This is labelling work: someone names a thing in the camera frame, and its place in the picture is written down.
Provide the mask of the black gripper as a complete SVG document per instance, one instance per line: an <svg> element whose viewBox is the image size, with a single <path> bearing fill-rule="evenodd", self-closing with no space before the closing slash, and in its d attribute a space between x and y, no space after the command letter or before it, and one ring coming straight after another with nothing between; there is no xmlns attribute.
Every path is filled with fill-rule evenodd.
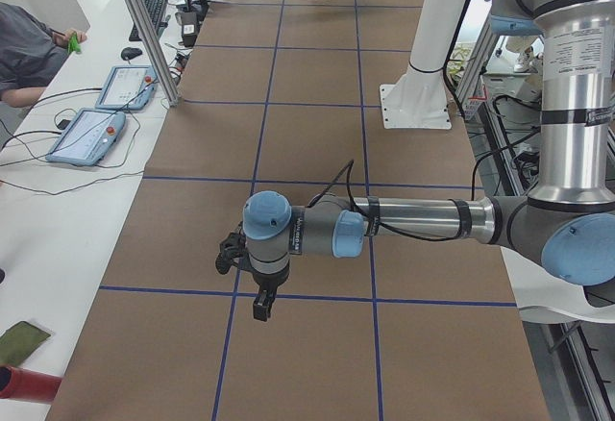
<svg viewBox="0 0 615 421"><path fill-rule="evenodd" d="M253 317L258 321L267 321L275 302L277 289L289 277L289 260L265 262L250 260L253 279L258 284L258 295L253 302Z"/></svg>

